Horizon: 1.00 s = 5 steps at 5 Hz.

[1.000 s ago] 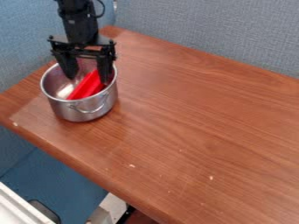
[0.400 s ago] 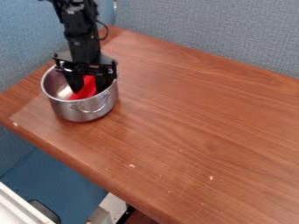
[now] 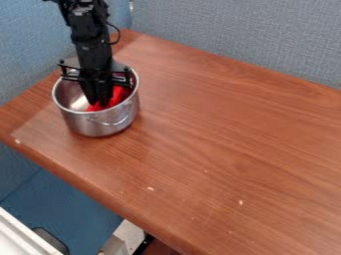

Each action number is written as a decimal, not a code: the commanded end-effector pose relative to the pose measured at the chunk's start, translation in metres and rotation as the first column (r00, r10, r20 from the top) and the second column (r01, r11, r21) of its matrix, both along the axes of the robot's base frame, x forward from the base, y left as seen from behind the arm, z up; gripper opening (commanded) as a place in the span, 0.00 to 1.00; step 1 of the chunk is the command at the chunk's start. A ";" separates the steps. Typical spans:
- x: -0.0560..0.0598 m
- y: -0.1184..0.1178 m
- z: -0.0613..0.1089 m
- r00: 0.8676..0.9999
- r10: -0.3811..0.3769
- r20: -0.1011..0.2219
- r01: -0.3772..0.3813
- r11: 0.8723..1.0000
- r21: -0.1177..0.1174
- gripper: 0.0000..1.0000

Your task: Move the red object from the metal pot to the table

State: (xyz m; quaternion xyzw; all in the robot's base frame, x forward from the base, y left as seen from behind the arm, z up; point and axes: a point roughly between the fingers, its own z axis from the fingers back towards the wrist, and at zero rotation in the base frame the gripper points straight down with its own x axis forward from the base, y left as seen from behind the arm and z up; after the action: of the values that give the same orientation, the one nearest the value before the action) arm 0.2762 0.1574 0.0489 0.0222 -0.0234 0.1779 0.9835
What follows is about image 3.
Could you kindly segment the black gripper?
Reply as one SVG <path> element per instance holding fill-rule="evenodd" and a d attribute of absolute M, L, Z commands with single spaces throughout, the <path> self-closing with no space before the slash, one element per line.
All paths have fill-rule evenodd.
<path fill-rule="evenodd" d="M 61 79 L 81 86 L 88 103 L 104 108 L 113 96 L 113 86 L 132 86 L 132 69 L 113 60 L 109 34 L 105 29 L 72 30 L 71 40 L 76 49 L 75 65 L 59 63 Z"/>

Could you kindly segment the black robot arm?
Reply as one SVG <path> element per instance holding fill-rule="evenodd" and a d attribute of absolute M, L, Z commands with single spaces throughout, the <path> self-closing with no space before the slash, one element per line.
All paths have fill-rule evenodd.
<path fill-rule="evenodd" d="M 61 79 L 80 85 L 88 103 L 105 108 L 115 95 L 115 85 L 127 87 L 131 68 L 113 60 L 108 27 L 108 4 L 104 0 L 44 0 L 57 4 L 71 41 L 76 49 L 77 67 L 59 63 Z"/>

